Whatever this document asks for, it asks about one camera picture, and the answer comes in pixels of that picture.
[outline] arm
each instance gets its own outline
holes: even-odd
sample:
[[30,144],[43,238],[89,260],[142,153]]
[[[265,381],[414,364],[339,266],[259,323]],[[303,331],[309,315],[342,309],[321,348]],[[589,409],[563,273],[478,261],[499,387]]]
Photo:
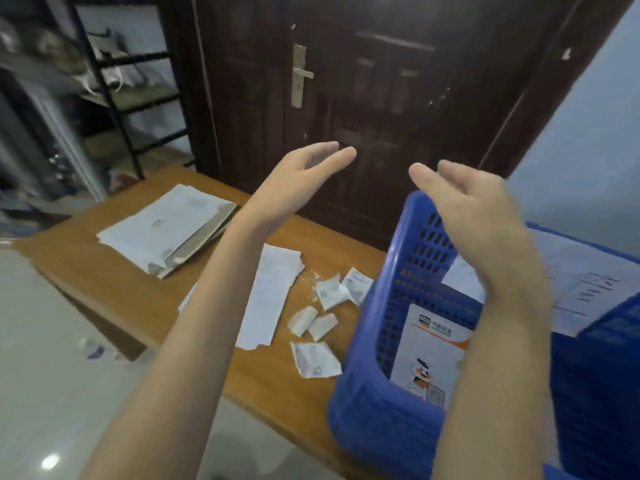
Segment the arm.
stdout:
[[504,181],[441,161],[410,174],[487,298],[438,443],[433,480],[541,480],[548,401],[548,279]]
[[318,143],[287,154],[238,212],[84,480],[196,478],[264,242],[355,158],[337,150]]

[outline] blue plastic crate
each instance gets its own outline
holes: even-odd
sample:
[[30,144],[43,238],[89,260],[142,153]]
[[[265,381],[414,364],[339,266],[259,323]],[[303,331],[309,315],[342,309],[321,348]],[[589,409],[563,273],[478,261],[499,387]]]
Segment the blue plastic crate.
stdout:
[[[409,195],[329,405],[343,448],[406,480],[431,475],[444,412],[388,378],[410,304],[475,329],[482,304],[441,284],[457,254],[430,199]],[[575,339],[553,333],[550,385],[565,470],[582,480],[640,478],[640,295]],[[548,465],[545,473],[570,478]]]

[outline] door frame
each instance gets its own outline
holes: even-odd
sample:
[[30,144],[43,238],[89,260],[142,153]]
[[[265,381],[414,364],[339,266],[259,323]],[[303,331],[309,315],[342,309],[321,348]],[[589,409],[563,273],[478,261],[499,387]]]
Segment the door frame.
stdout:
[[[481,161],[482,169],[502,177],[511,174],[633,1],[575,0],[540,53],[532,77]],[[224,182],[194,6],[194,0],[158,0],[196,169]]]

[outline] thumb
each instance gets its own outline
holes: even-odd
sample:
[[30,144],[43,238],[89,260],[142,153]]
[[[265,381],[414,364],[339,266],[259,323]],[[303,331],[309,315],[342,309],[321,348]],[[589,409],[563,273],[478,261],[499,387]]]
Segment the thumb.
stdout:
[[327,178],[331,177],[334,173],[340,171],[351,163],[356,158],[357,151],[354,147],[349,146],[343,148],[339,152],[325,158],[322,162],[318,163],[315,167],[308,169],[307,171],[318,179],[320,182],[324,182]]
[[414,163],[409,167],[409,176],[421,191],[426,193],[436,207],[462,196],[458,190],[448,183],[442,176],[422,163]]

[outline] tiled floor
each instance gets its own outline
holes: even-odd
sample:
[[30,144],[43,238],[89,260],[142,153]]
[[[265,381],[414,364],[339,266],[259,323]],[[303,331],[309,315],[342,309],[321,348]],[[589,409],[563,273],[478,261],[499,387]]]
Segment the tiled floor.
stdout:
[[[154,352],[147,351],[131,364],[114,361],[110,353],[87,360],[77,346],[83,338],[106,343],[27,260],[12,250],[0,250],[2,478],[77,478],[154,358]],[[340,478],[224,399],[198,480],[215,476]]]

